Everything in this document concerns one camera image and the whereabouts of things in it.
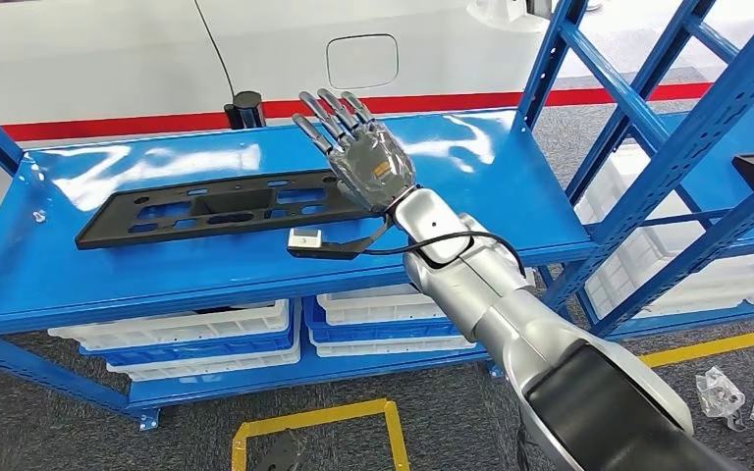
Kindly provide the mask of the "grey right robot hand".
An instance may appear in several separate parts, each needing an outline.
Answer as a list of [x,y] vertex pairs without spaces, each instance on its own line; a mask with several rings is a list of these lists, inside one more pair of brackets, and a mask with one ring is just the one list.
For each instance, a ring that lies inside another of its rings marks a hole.
[[357,96],[320,88],[298,98],[322,128],[301,113],[292,115],[293,123],[326,157],[351,201],[370,213],[385,213],[417,188],[411,159]]

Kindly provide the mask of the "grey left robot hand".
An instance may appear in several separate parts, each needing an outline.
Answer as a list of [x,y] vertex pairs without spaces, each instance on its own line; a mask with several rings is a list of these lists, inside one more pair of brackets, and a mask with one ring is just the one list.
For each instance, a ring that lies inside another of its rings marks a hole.
[[286,429],[257,463],[256,471],[297,471],[302,467],[304,438]]

